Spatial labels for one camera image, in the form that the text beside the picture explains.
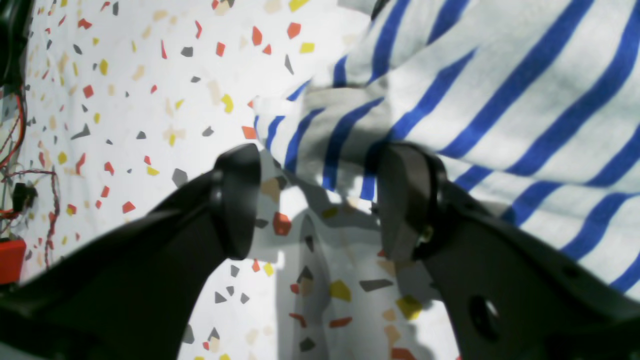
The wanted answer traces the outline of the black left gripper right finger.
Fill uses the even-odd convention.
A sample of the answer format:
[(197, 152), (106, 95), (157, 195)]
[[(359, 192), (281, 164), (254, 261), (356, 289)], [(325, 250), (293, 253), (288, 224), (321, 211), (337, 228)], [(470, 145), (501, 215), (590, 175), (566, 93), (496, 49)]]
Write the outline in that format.
[(489, 213), (416, 146), (377, 162), (382, 249), (427, 269), (464, 360), (637, 360), (639, 304)]

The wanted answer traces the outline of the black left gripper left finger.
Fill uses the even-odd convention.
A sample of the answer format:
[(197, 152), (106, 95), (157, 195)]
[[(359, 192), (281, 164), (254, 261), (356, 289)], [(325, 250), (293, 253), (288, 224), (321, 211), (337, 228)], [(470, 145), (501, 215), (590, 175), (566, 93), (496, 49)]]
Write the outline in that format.
[(211, 171), (1, 297), (3, 360), (175, 360), (203, 286), (249, 254), (261, 160), (249, 143)]

